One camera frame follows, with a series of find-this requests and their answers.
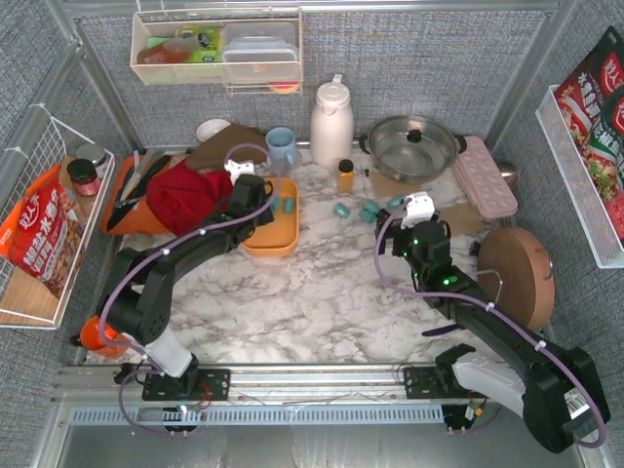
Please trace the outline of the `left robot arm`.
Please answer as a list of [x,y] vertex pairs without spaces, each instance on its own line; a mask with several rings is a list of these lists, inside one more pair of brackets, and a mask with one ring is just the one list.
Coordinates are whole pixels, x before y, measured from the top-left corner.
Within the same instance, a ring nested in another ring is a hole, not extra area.
[[158,248],[136,252],[124,249],[115,260],[102,294],[99,334],[111,327],[131,339],[130,347],[155,371],[171,378],[189,372],[192,353],[180,344],[170,327],[174,285],[206,261],[227,254],[249,239],[255,229],[272,221],[272,203],[284,179],[241,175],[222,213],[215,211],[189,233]]

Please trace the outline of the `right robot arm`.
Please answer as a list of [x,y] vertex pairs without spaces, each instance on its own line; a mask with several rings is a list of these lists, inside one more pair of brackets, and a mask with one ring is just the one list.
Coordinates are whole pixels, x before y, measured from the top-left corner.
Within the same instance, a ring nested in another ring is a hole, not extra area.
[[532,437],[552,453],[574,444],[598,449],[606,442],[610,411],[595,363],[580,347],[565,349],[519,324],[488,300],[476,281],[453,265],[449,236],[436,218],[402,227],[402,212],[376,216],[374,254],[390,246],[404,259],[414,286],[445,318],[472,332],[503,362],[468,345],[450,349],[450,380],[518,415]]

